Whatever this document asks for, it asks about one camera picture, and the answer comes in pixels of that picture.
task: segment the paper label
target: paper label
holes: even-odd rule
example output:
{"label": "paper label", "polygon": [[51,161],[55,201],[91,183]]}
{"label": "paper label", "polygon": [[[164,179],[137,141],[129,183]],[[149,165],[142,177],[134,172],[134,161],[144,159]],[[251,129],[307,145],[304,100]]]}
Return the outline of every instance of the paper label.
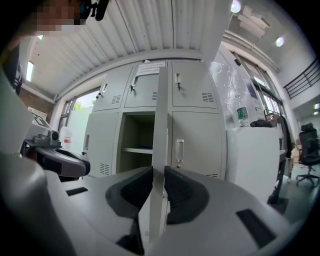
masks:
{"label": "paper label", "polygon": [[136,77],[145,76],[145,75],[153,75],[159,74],[160,67],[165,67],[165,62],[156,62],[156,63],[148,63],[139,65],[138,71],[136,73]]}

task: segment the corrugated metal ceiling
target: corrugated metal ceiling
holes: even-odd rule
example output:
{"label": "corrugated metal ceiling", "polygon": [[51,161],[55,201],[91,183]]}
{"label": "corrugated metal ceiling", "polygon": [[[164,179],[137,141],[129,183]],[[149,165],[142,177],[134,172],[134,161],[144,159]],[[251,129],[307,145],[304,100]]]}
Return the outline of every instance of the corrugated metal ceiling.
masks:
{"label": "corrugated metal ceiling", "polygon": [[32,83],[58,94],[87,72],[135,53],[200,50],[211,0],[111,0],[104,19],[67,36],[36,39]]}

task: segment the floor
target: floor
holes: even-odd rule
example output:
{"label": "floor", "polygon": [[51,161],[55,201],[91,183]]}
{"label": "floor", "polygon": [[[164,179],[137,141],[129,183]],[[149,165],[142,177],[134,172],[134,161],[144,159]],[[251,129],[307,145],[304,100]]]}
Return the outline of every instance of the floor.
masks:
{"label": "floor", "polygon": [[[318,164],[313,166],[313,169],[315,169],[315,171],[311,171],[310,174],[320,177],[320,165]],[[320,185],[318,185],[316,188],[311,188],[311,182],[308,180],[303,180],[299,182],[299,186],[296,186],[297,175],[303,175],[307,173],[307,167],[301,164],[294,164],[290,183],[288,183],[287,176],[283,177],[279,196],[280,198],[288,199],[288,205],[283,216],[291,224],[308,216],[310,209],[313,206],[314,199],[316,198],[320,188]]]}

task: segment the person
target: person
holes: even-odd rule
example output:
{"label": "person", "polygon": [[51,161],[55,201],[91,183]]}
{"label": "person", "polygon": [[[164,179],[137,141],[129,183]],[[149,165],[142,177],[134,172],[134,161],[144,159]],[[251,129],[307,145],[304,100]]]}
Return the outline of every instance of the person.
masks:
{"label": "person", "polygon": [[44,0],[27,17],[1,55],[0,64],[12,89],[19,95],[23,71],[19,61],[21,41],[28,36],[47,35],[61,30],[63,25],[80,19],[82,0]]}

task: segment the door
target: door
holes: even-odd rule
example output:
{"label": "door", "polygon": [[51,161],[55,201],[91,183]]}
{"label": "door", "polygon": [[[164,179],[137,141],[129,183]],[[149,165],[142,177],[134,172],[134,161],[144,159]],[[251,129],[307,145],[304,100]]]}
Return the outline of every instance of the door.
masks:
{"label": "door", "polygon": [[155,107],[157,104],[159,74],[134,76],[125,101],[125,108]]}
{"label": "door", "polygon": [[101,95],[98,96],[93,107],[94,112],[120,108],[132,69],[132,65],[126,65],[107,72],[99,91]]}
{"label": "door", "polygon": [[219,178],[222,162],[220,116],[174,111],[171,155],[172,167],[180,165],[182,169]]}
{"label": "door", "polygon": [[84,138],[84,152],[90,162],[90,175],[111,175],[112,154],[119,113],[92,113],[89,116]]}
{"label": "door", "polygon": [[174,107],[217,108],[209,75],[201,62],[172,62],[172,86]]}

